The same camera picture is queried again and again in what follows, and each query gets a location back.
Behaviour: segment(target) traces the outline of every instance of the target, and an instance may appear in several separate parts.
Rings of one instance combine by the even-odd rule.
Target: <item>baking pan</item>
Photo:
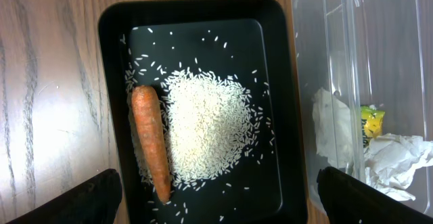
[[[219,223],[220,216],[224,216],[222,223],[306,223],[286,20],[276,1],[119,3],[100,18],[99,39],[132,223],[149,223],[153,219],[159,223],[180,223],[182,217],[185,224]],[[138,67],[135,58],[142,58],[143,54],[146,57]],[[168,73],[161,75],[156,70],[159,65]],[[265,117],[272,118],[275,140],[273,145],[269,143],[273,134],[263,122],[259,144],[251,153],[254,156],[242,154],[240,163],[230,173],[206,181],[206,187],[198,192],[192,188],[176,189],[171,204],[163,206],[157,201],[153,186],[142,183],[139,176],[124,73],[146,68],[144,76],[134,74],[135,84],[152,85],[162,96],[160,81],[172,71],[187,67],[193,72],[198,72],[198,68],[211,70],[221,78],[236,74],[239,82],[251,90],[250,104],[259,105]],[[187,205],[187,214],[183,203]]]

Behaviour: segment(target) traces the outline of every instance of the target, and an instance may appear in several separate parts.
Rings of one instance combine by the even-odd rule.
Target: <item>white tissue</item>
[[[349,107],[323,88],[313,101],[317,154],[327,157],[329,165],[345,168],[353,161]]]
[[[433,142],[388,133],[370,141],[364,159],[366,184],[398,201],[415,200],[404,189],[416,169],[433,165]]]

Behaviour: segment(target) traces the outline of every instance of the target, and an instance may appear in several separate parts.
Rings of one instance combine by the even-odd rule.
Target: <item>wood grain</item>
[[[140,0],[0,0],[0,223],[119,171],[97,22],[120,1]],[[290,0],[277,1],[292,39]]]

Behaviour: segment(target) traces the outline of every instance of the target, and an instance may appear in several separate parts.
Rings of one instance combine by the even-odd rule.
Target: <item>carrot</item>
[[[162,132],[160,103],[151,86],[134,88],[132,108],[147,166],[161,202],[170,199],[170,173]]]

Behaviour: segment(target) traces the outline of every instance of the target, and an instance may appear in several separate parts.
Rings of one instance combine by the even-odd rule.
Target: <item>yellow packet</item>
[[[382,121],[385,112],[361,106],[361,126],[363,131],[363,146],[366,148],[370,139],[382,135]]]

